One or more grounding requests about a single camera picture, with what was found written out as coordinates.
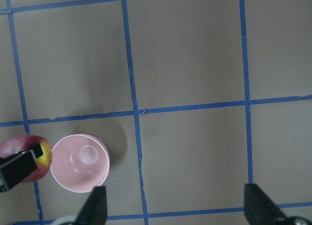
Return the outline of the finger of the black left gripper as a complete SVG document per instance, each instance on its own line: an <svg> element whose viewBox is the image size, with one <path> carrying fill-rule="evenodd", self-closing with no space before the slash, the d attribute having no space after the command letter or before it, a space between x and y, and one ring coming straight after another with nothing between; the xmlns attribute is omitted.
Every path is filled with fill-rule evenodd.
<svg viewBox="0 0 312 225"><path fill-rule="evenodd" d="M10 191L37 169L35 150L38 151L39 156L42 155L40 145L35 144L29 150L20 151L0 159L1 192Z"/></svg>

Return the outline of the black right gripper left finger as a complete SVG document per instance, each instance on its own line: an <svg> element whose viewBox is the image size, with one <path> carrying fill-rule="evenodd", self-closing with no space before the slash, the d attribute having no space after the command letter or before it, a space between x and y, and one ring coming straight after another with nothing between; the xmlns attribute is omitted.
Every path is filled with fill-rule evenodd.
<svg viewBox="0 0 312 225"><path fill-rule="evenodd" d="M106 187L94 187L78 213L76 225L104 225L107 221Z"/></svg>

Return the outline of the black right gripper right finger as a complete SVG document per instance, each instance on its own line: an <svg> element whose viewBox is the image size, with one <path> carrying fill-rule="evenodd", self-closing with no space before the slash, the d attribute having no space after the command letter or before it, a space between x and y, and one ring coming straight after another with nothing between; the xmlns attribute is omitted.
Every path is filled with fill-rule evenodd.
<svg viewBox="0 0 312 225"><path fill-rule="evenodd" d="M250 225L282 225L287 216L257 184L244 185L244 216Z"/></svg>

